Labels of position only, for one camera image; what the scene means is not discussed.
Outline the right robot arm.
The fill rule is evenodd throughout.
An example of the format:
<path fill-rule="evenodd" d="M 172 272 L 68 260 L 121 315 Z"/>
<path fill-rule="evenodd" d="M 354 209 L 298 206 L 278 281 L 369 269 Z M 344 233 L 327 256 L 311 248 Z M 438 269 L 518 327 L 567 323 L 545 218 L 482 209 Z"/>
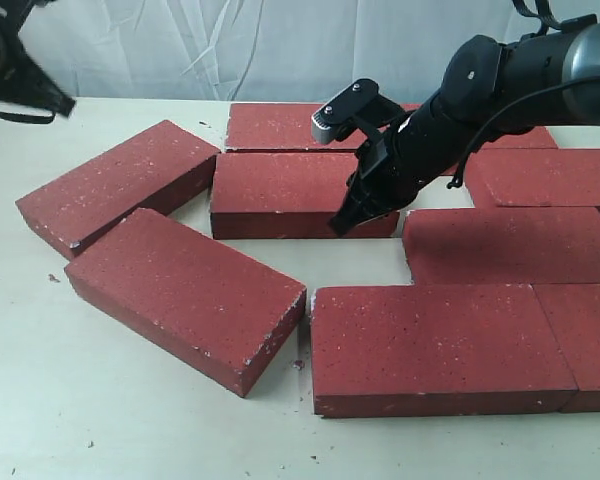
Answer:
<path fill-rule="evenodd" d="M 407 111 L 361 78 L 312 117 L 313 138 L 341 142 L 355 131 L 356 170 L 329 221 L 337 236 L 411 204 L 448 169 L 458 188 L 469 156 L 539 126 L 600 126 L 600 23 L 510 44 L 477 35 L 452 57 L 440 87 Z"/>

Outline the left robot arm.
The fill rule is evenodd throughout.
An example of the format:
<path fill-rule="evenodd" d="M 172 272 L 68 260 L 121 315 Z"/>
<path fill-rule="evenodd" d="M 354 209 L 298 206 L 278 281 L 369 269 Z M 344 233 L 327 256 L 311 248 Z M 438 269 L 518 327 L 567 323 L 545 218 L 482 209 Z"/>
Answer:
<path fill-rule="evenodd" d="M 13 123 L 47 125 L 60 115 L 68 118 L 76 101 L 67 95 L 30 57 L 19 33 L 34 8 L 46 0 L 0 1 L 0 102 L 44 110 L 44 115 L 0 111 Z"/>

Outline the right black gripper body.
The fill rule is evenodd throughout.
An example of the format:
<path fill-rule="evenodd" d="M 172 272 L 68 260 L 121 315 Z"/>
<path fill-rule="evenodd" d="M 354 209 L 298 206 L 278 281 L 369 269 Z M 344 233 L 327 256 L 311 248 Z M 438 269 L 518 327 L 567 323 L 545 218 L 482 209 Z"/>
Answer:
<path fill-rule="evenodd" d="M 419 191 L 464 157 L 479 126 L 451 116 L 434 95 L 355 152 L 347 190 L 349 215 L 385 215 L 412 203 Z"/>

